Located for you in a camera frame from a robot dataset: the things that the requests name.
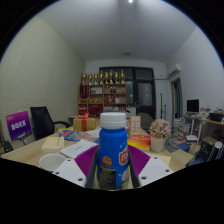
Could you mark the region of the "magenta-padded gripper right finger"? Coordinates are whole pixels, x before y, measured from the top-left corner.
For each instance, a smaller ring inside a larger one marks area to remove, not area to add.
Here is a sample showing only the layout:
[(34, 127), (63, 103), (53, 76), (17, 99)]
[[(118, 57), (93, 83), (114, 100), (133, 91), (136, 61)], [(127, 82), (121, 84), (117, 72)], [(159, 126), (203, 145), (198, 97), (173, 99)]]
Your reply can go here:
[(134, 188), (143, 187), (173, 173), (159, 156), (149, 156), (133, 146), (128, 147), (128, 152)]

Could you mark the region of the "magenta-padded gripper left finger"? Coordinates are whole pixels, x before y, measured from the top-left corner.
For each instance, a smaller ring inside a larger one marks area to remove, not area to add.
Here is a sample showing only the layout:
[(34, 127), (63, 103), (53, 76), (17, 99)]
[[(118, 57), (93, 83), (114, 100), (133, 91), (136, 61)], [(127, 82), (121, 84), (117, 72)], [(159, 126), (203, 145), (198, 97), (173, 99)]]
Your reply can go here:
[(53, 174), (84, 188), (94, 185), (98, 147), (94, 146), (77, 158), (67, 158)]

